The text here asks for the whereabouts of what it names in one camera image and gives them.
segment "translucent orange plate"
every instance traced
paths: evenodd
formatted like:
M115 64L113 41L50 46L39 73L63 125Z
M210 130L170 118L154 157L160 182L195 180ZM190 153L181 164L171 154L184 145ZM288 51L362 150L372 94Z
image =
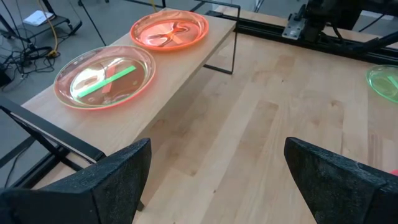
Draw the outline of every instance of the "translucent orange plate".
M137 45L151 50L177 50L197 43L209 31L208 21L188 11L161 11L138 20L130 30Z
M144 49L110 46L91 50L69 62L54 81L57 98L82 110L121 104L153 79L154 58Z

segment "green plate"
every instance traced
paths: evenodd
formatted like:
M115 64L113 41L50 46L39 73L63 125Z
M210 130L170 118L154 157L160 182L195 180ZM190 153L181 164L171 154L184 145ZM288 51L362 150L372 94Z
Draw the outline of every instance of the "green plate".
M377 65L366 72L366 80L376 93L398 103L398 66Z

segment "clear plastic plate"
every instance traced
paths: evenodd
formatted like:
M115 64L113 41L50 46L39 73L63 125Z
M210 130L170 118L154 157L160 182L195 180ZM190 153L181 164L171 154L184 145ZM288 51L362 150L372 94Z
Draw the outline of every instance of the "clear plastic plate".
M368 84L382 97L398 103L398 67L376 65L366 73Z
M160 11L143 17L130 30L131 39L151 50L177 50L189 47L204 38L208 21L188 11Z
M82 110L119 105L153 79L155 61L144 49L109 46L91 50L64 66L54 81L57 98Z

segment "wooden tabletop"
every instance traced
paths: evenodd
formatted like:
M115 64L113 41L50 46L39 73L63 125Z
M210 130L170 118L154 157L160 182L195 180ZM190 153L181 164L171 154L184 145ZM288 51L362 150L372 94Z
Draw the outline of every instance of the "wooden tabletop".
M156 74L134 100L107 110L79 111L62 105L50 86L22 106L110 155L135 140L235 27L233 21L205 17L209 33L193 47L176 52L150 52L155 58ZM127 33L112 45L134 44Z
M233 34L209 63L227 67L232 48ZM234 75L200 69L138 136L153 148L134 223L315 224L285 162L286 137L398 169L398 107L368 87L372 66L239 34Z

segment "concrete floor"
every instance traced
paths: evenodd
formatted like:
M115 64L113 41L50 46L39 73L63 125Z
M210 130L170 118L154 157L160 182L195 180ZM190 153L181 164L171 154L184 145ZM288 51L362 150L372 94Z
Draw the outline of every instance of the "concrete floor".
M4 0L7 7L11 11L13 18L17 24L21 23L19 19L18 10L16 7L16 0ZM248 11L254 9L255 0L222 0L224 2L231 2L234 4L242 5L242 8ZM8 88L12 88L10 92L0 92L0 95L9 98L10 100L23 104L42 90L47 88L53 83L57 72L70 60L87 52L91 49L102 47L103 44L100 38L96 34L93 26L91 25L88 17L84 13L84 10L78 6L77 0L70 0L73 10L68 1L51 1L54 11L61 16L67 17L72 21L72 24L76 24L79 20L83 21L83 26L78 30L76 35L70 37L66 41L59 45L58 51L61 53L55 60L54 71L50 73L32 73L27 79L25 79L18 87L13 88L13 85L19 82L20 75L17 74L16 80ZM36 1L32 0L18 0L20 5L22 18L26 18L32 14L35 10L40 9ZM106 4L104 0L86 0L84 1L87 10L90 12L93 20L95 21L104 41L107 44L111 44L120 36L128 32L132 24L140 19L141 17L153 13L153 9L148 6L135 4L123 0L110 0L109 4ZM197 4L193 0L168 0L167 6L176 9L191 9ZM302 2L295 2L291 0L265 0L264 4L260 8L261 13L271 14L274 16L287 17L293 11L297 11L301 6ZM199 13L204 13L213 6L206 4L200 10ZM0 3L0 13L10 23L11 20L4 8ZM361 18L358 27L362 27L362 24L367 24L374 18L364 17ZM64 30L68 30L66 25L61 26ZM367 30L367 32L375 33L379 35L385 35L389 30L397 30L396 21L380 21L377 26ZM54 40L51 32L46 32L37 37L36 46L53 46ZM21 42L18 40L0 40L0 55L9 55L10 52L5 50L17 50L21 48ZM12 148L17 146L25 138L28 137L27 133L24 132L11 118L7 117L2 111L0 111L0 142L2 143L2 149L0 150L0 157L9 152ZM12 174L11 183L17 180L23 173L29 170L37 161L39 161L47 151L38 143L35 143L27 152L21 156L16 164L14 173ZM11 168L12 161L6 166L0 169L0 187L4 185L6 176Z

